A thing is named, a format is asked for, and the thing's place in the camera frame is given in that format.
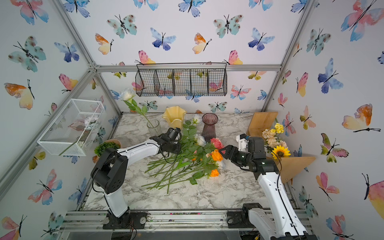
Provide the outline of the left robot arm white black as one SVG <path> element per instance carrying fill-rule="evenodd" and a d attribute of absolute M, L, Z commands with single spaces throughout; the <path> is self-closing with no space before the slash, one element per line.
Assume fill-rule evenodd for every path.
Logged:
<path fill-rule="evenodd" d="M 129 213 L 122 185 L 130 165 L 150 156 L 179 154 L 181 150 L 180 128 L 169 128 L 166 133 L 150 137 L 148 140 L 123 149 L 108 148 L 99 158 L 91 172 L 93 182 L 100 187 L 109 207 L 109 213 L 121 219 Z"/>

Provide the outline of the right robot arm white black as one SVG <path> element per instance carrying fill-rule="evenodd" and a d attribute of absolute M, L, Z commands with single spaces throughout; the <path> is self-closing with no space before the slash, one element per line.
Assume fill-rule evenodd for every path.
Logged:
<path fill-rule="evenodd" d="M 262 138 L 250 137 L 245 148 L 228 145 L 219 150 L 224 159 L 254 174 L 267 197 L 274 220 L 266 216 L 259 204 L 244 204 L 243 216 L 257 229 L 263 240 L 316 240 L 317 236 L 308 233 L 295 213 L 280 171 L 275 161 L 267 158 L 265 148 Z"/>

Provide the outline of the white rose stem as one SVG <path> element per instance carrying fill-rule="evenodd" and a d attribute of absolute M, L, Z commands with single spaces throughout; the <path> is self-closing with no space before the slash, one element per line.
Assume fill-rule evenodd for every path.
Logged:
<path fill-rule="evenodd" d="M 193 123 L 198 125 L 202 121 L 202 117 L 199 114 L 195 114 L 193 117 Z"/>
<path fill-rule="evenodd" d="M 206 140 L 202 135 L 196 134 L 195 135 L 195 141 L 201 147 L 204 147 L 206 145 Z"/>
<path fill-rule="evenodd" d="M 138 113 L 143 116 L 152 128 L 155 126 L 147 118 L 148 108 L 146 106 L 140 107 L 134 100 L 135 94 L 130 89 L 124 89 L 120 94 L 120 100 L 123 101 L 131 111 Z"/>

